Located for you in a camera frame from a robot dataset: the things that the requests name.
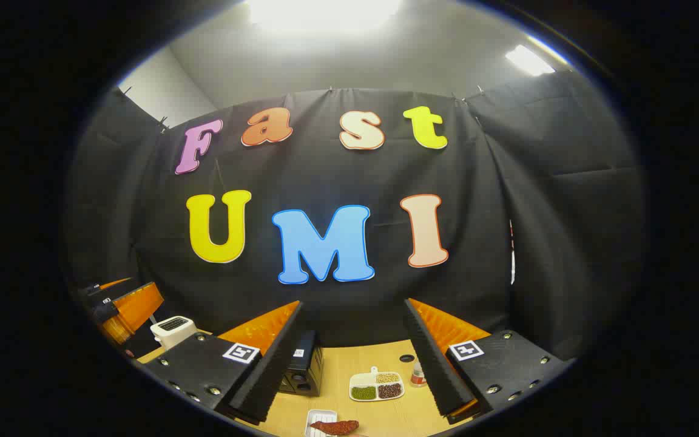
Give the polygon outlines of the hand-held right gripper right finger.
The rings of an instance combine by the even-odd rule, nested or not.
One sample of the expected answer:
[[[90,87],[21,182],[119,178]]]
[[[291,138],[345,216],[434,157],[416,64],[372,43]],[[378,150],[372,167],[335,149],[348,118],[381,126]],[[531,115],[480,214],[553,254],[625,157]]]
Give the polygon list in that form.
[[[404,305],[436,409],[452,424],[521,403],[568,370],[568,361],[515,330],[491,334],[424,302]]]

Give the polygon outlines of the black electric oven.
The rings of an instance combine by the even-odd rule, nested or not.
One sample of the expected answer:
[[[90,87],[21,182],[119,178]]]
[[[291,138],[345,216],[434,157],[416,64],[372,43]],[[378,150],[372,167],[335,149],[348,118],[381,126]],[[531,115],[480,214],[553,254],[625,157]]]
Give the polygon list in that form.
[[[316,330],[305,330],[291,352],[279,392],[299,396],[319,396],[323,375],[323,351]]]

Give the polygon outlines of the small ceiling light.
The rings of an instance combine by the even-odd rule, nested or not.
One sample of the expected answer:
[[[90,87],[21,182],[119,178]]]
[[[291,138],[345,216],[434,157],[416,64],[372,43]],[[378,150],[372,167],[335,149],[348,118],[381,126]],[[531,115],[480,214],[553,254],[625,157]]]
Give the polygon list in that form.
[[[505,53],[504,57],[519,71],[530,76],[548,75],[556,72],[549,63],[524,45],[516,45],[513,50]]]

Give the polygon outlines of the white divided dish of beans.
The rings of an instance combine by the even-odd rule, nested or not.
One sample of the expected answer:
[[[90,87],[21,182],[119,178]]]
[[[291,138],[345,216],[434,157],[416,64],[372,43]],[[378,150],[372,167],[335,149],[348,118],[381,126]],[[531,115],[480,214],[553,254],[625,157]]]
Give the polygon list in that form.
[[[376,366],[371,371],[352,375],[348,384],[350,400],[371,403],[402,398],[405,387],[402,377],[396,371],[379,371]]]

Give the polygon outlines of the white toaster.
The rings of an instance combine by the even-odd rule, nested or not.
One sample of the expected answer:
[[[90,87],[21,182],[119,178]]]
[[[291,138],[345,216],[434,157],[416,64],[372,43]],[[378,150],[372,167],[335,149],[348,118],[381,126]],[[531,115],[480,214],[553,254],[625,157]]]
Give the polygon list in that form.
[[[172,316],[150,326],[155,340],[164,350],[177,346],[198,332],[196,324],[186,316]]]

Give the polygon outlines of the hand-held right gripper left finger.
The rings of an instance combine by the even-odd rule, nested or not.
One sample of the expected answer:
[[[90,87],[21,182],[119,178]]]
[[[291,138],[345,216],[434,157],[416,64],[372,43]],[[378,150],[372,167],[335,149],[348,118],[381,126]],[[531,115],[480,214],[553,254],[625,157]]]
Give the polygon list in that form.
[[[258,425],[274,403],[302,332],[300,301],[219,336],[197,332],[143,365],[189,403]]]

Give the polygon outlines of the white ribbed tray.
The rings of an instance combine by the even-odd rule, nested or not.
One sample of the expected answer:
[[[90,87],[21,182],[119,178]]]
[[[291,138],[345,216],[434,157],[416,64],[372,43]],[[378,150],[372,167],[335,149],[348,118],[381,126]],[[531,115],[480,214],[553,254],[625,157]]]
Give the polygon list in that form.
[[[336,422],[338,418],[335,410],[309,410],[305,428],[303,429],[303,437],[336,437],[335,435],[327,434],[320,429],[314,428],[313,425],[317,421],[322,423]]]

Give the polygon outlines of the red sausage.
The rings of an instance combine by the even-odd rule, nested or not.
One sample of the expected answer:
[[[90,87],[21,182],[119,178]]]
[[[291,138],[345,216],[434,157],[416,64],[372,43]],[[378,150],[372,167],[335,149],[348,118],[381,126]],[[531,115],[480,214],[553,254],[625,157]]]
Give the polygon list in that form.
[[[326,435],[353,435],[355,431],[360,428],[360,423],[357,420],[332,422],[314,421],[309,426]]]

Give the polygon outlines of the black backdrop cloth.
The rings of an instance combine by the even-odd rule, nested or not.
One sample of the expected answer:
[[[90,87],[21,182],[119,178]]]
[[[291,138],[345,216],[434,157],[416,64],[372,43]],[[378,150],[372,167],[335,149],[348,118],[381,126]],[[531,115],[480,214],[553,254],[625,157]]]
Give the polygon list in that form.
[[[67,177],[78,287],[155,282],[221,333],[289,302],[328,347],[408,337],[407,298],[560,359],[632,295],[646,187],[573,73],[459,100],[332,89],[225,105],[161,132],[113,95]]]

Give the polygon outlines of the large ceiling light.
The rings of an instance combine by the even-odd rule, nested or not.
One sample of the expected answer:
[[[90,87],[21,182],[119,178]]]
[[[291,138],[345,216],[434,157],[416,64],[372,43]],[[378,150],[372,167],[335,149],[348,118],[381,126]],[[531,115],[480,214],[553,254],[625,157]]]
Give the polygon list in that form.
[[[276,30],[369,30],[403,0],[245,0],[252,23]]]

